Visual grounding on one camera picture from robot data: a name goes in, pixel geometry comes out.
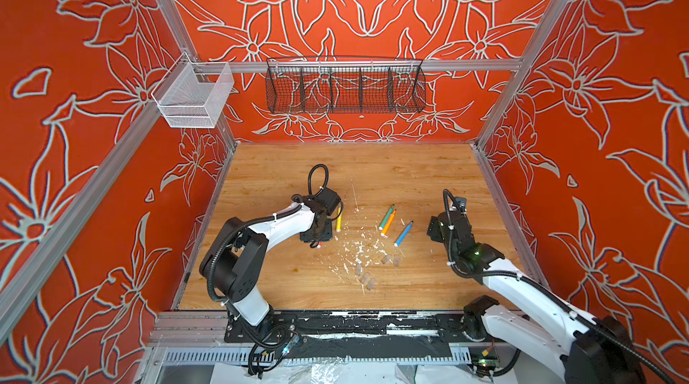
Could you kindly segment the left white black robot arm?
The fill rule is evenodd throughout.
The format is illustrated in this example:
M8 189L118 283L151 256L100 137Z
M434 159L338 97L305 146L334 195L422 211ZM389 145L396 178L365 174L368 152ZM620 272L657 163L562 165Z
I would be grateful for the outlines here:
M249 325L261 325L271 311L258 289L267 253L294 236L314 248L328 242L335 213L343 206L334 190L322 188L316 195L293 196L290 206L277 213L247 222L227 220L199 265L211 300Z

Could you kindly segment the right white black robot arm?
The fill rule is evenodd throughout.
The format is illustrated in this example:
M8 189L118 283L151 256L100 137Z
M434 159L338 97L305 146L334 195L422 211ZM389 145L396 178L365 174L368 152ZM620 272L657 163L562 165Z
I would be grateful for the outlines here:
M633 348L621 322L572 305L494 247L476 242L464 208L452 206L432 217L427 234L445 247L447 265L456 276L484 285L520 309L513 313L488 295L468 303L460 324L468 339L501 339L566 383L644 383L646 371L672 382Z

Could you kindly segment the orange marker pen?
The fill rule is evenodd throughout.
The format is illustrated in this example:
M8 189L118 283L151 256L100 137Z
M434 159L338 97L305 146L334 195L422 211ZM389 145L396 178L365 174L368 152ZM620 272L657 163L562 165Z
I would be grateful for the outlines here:
M397 210L396 210L396 209L393 209L393 210L389 213L389 215L388 215L388 217L387 217L387 219L386 219L386 221L385 221L385 224L384 224L384 226L383 226L383 228L382 228L382 230L381 230L381 235L382 235L382 236L384 236L384 237L387 236L387 233L388 233L388 231L389 231L389 228L390 228L391 224L393 223L393 221L394 221L394 219L395 219L396 213L397 213Z

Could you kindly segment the green marker pen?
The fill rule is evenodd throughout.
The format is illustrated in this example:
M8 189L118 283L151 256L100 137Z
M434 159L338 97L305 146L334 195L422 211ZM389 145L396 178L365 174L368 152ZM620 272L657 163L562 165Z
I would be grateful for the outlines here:
M396 206L394 204L389 207L388 211L385 213L384 217L382 218L382 220L378 226L379 231L383 231L383 229L386 227L387 223L389 222L389 218L391 217L391 215L395 211L395 207Z

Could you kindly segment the white mesh basket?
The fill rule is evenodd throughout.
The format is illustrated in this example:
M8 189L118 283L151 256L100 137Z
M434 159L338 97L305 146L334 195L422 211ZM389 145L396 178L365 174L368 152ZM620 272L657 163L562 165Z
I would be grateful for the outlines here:
M201 63L183 52L151 92L158 111L172 128L214 128L234 89L226 62Z

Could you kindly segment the blue marker pen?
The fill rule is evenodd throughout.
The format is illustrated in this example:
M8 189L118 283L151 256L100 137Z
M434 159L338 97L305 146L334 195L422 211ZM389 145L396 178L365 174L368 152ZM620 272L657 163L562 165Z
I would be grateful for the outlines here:
M405 228L403 229L403 231L398 235L398 238L396 238L396 240L395 240L395 242L394 242L394 245L395 245L396 247L399 247L399 246L401 245L401 243L405 240L405 238L407 238L407 235L411 232L413 226L414 226L414 222L413 222L413 221L410 221L410 222L405 226Z

